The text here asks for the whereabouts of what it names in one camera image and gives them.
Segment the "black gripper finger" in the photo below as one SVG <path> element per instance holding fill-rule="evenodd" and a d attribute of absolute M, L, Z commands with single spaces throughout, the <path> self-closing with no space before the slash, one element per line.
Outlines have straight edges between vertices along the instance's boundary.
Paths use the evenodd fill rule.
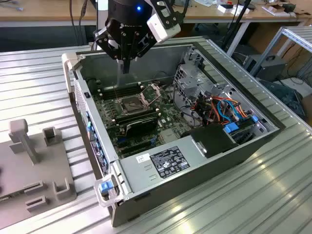
<path fill-rule="evenodd" d="M 135 58 L 140 58 L 147 53 L 156 43 L 156 39 L 152 33 L 135 33 L 132 43 L 128 45 L 128 55 L 124 61 L 124 73 L 128 74 L 130 63 Z"/>
<path fill-rule="evenodd" d="M 104 27 L 100 30 L 96 30 L 94 32 L 94 39 L 97 46 L 99 46 L 113 60 L 117 61 L 118 73 L 125 74 L 126 64 L 121 56 L 121 46 L 109 34 L 107 28 Z"/>

